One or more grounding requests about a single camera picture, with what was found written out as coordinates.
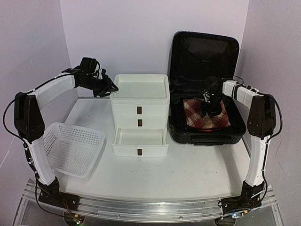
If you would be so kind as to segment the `white drawer storage box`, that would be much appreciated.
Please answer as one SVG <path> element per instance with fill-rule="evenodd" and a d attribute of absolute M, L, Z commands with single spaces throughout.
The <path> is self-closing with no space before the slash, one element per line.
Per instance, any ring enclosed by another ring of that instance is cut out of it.
<path fill-rule="evenodd" d="M 118 74 L 118 90 L 110 94 L 116 156 L 163 157 L 167 155 L 169 80 L 165 74 Z"/>

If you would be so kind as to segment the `black ribbed hard suitcase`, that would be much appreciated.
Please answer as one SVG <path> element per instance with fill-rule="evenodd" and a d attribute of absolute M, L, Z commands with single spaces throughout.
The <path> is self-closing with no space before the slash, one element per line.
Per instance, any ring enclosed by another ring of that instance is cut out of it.
<path fill-rule="evenodd" d="M 246 132 L 244 120 L 231 97 L 222 95 L 230 125 L 204 130 L 186 121 L 185 99 L 203 99 L 203 92 L 218 82 L 232 79 L 239 54 L 239 42 L 232 37 L 179 31 L 172 40 L 169 58 L 171 138 L 179 144 L 232 145 Z"/>

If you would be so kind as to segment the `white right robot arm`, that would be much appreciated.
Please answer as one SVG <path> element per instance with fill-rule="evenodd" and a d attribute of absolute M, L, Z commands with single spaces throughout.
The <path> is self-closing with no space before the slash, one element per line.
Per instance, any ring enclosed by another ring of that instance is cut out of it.
<path fill-rule="evenodd" d="M 205 80 L 201 94 L 205 101 L 201 104 L 202 115 L 219 115 L 222 112 L 223 96 L 243 104 L 249 109 L 247 130 L 251 136 L 251 157 L 245 182 L 250 187 L 262 185 L 263 173 L 269 141 L 276 126 L 275 100 L 272 95 L 263 94 L 258 89 L 235 80 L 209 77 Z"/>

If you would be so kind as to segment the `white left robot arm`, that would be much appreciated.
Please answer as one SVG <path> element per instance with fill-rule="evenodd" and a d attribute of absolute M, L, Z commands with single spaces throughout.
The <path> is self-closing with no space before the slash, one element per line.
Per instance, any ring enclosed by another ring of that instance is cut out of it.
<path fill-rule="evenodd" d="M 61 95 L 76 88 L 92 91 L 103 98 L 118 91 L 118 86 L 95 58 L 84 57 L 76 67 L 62 70 L 57 76 L 14 99 L 14 126 L 23 142 L 25 156 L 37 180 L 49 186 L 56 181 L 44 145 L 46 122 L 43 109 Z"/>

